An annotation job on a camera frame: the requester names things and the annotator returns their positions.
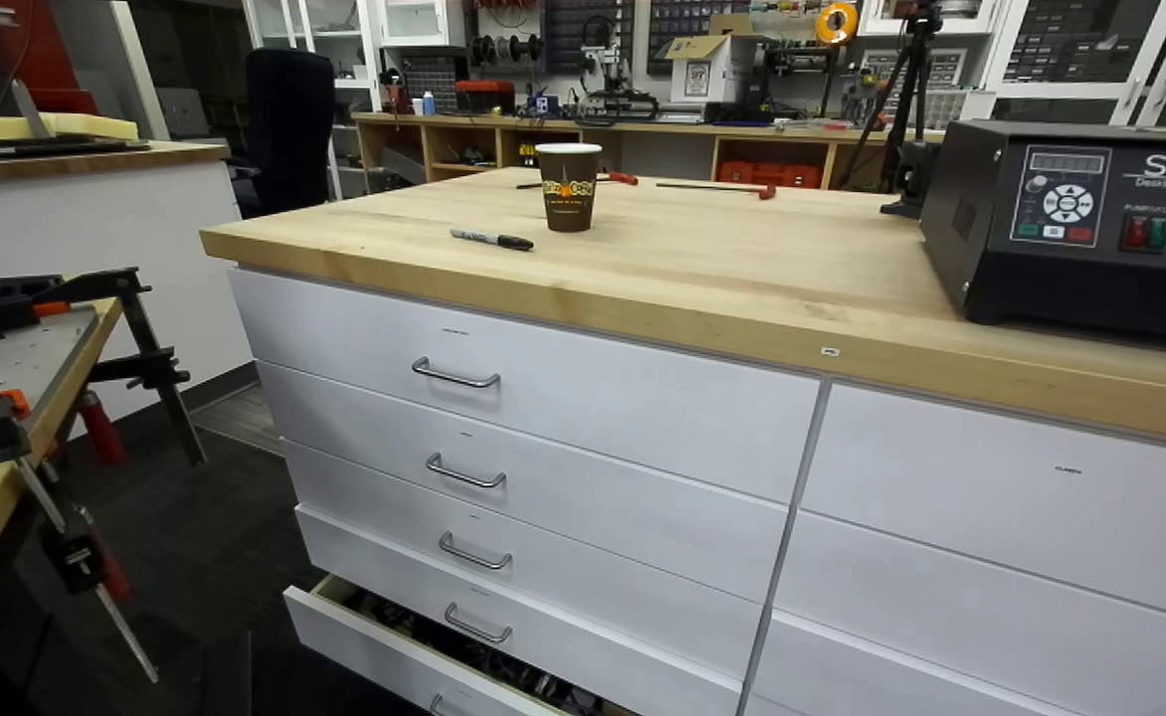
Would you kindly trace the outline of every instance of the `marker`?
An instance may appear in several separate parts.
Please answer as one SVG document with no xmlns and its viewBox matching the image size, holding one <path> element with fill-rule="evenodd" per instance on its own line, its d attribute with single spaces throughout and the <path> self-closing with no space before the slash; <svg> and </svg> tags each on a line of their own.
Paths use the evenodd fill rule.
<svg viewBox="0 0 1166 716">
<path fill-rule="evenodd" d="M 523 235 L 482 235 L 482 230 L 450 230 L 450 235 L 467 243 L 506 248 L 506 250 L 534 250 L 534 243 Z"/>
</svg>

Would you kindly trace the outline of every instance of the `dark floor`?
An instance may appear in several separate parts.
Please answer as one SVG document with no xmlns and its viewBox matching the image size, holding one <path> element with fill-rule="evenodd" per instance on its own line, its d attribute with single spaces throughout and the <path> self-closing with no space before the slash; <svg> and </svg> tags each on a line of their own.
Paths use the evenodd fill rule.
<svg viewBox="0 0 1166 716">
<path fill-rule="evenodd" d="M 210 462 L 199 471 L 153 415 L 124 421 L 124 467 L 99 467 L 88 442 L 73 442 L 73 494 L 95 512 L 132 581 L 124 612 L 156 658 L 160 684 L 142 679 L 99 602 L 69 598 L 42 545 L 23 539 L 3 545 L 11 570 L 0 570 L 0 711 L 416 711 L 294 642 L 280 593 L 316 584 L 320 573 L 303 557 L 294 494 L 268 427 L 243 429 L 255 439 L 222 439 L 222 415 L 207 417 L 199 433 Z"/>
</svg>

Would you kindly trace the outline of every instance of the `chair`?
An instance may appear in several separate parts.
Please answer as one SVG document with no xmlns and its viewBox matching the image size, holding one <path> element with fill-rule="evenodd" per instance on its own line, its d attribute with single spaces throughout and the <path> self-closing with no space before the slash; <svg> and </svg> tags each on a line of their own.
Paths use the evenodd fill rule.
<svg viewBox="0 0 1166 716">
<path fill-rule="evenodd" d="M 316 206 L 332 195 L 336 65 L 298 47 L 247 56 L 247 155 L 234 163 L 243 216 Z"/>
</svg>

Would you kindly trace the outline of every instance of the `metal drawer pull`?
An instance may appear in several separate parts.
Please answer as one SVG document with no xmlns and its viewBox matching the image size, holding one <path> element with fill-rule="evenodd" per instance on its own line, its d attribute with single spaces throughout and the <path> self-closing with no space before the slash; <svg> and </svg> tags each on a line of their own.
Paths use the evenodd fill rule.
<svg viewBox="0 0 1166 716">
<path fill-rule="evenodd" d="M 502 570 L 514 566 L 514 553 L 482 557 L 482 553 L 461 549 L 453 533 L 438 539 L 438 549 L 446 549 L 446 553 L 453 553 L 459 561 L 470 561 L 470 566 L 478 566 L 478 570 L 490 570 L 490 573 L 502 573 Z"/>
<path fill-rule="evenodd" d="M 430 379 L 430 381 L 470 385 L 470 391 L 494 391 L 494 385 L 502 385 L 502 373 L 467 379 L 467 373 L 450 373 L 450 369 L 430 368 L 430 358 L 417 358 L 417 364 L 416 364 L 416 373 L 422 373 L 422 379 Z"/>
<path fill-rule="evenodd" d="M 430 452 L 425 456 L 425 471 L 438 474 L 438 479 L 446 479 L 446 482 L 473 486 L 473 490 L 499 490 L 499 486 L 506 486 L 506 474 L 494 474 L 494 479 L 453 474 L 443 452 Z"/>
<path fill-rule="evenodd" d="M 506 623 L 490 623 L 482 616 L 467 616 L 459 604 L 446 608 L 446 622 L 467 631 L 467 637 L 478 637 L 487 645 L 506 645 L 514 629 Z"/>
<path fill-rule="evenodd" d="M 446 698 L 434 698 L 425 711 L 430 716 L 467 716 L 461 707 L 446 706 Z"/>
</svg>

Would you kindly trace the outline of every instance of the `tripod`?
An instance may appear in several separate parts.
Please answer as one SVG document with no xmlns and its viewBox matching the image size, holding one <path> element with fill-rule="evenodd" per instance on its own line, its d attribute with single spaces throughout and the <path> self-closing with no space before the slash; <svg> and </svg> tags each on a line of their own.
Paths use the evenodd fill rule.
<svg viewBox="0 0 1166 716">
<path fill-rule="evenodd" d="M 881 117 L 888 113 L 890 93 L 900 82 L 896 118 L 890 118 L 888 147 L 883 147 L 883 191 L 900 187 L 900 202 L 888 202 L 883 216 L 913 216 L 916 218 L 924 210 L 924 195 L 926 195 L 926 181 L 930 181 L 930 163 L 937 163 L 937 153 L 924 141 L 926 141 L 930 41 L 938 29 L 944 29 L 938 6 L 921 0 L 916 18 L 909 18 L 909 45 L 900 47 L 890 81 L 881 93 L 881 100 L 856 141 L 851 163 L 845 170 L 845 185 L 851 185 L 856 163 L 869 147 L 869 137 L 881 125 Z"/>
</svg>

